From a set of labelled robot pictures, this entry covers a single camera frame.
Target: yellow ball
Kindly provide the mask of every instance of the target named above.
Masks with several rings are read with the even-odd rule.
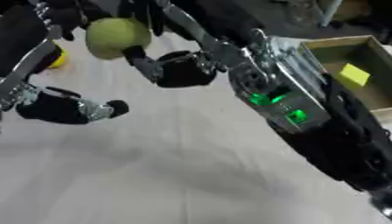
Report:
[[[59,58],[56,59],[56,61],[54,61],[48,68],[54,69],[64,66],[67,63],[67,56],[68,53],[64,49],[61,49],[61,55]]]
[[[120,58],[126,48],[146,48],[150,42],[150,31],[134,18],[100,19],[93,22],[86,33],[88,50],[103,60]]]

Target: robot fingertip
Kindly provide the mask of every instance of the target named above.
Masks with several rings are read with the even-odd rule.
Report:
[[[128,104],[125,101],[109,101],[107,102],[107,104],[114,109],[114,112],[110,116],[110,118],[123,116],[128,112],[130,112],[130,106],[128,106]]]

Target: white floor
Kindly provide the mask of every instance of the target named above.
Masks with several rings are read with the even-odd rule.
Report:
[[[164,90],[123,60],[62,43],[68,66],[37,77],[131,112],[83,127],[5,115],[2,224],[380,224],[368,197],[317,171],[234,97],[209,87]],[[151,55],[193,48],[174,35]]]

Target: green light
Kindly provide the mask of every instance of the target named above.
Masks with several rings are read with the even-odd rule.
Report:
[[[292,123],[300,124],[306,121],[308,118],[308,115],[302,110],[298,109],[291,114],[287,115],[287,119],[291,121]]]
[[[286,95],[285,95],[285,94],[282,94],[282,95],[280,95],[280,96],[278,96],[278,97],[275,97],[271,102],[272,102],[272,103],[280,102],[284,97],[286,97]]]
[[[265,94],[252,94],[249,100],[258,106],[270,103],[270,99]]]

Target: yellow block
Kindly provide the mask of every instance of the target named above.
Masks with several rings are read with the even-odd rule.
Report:
[[[362,88],[368,83],[370,74],[351,64],[346,64],[336,79],[346,88]]]

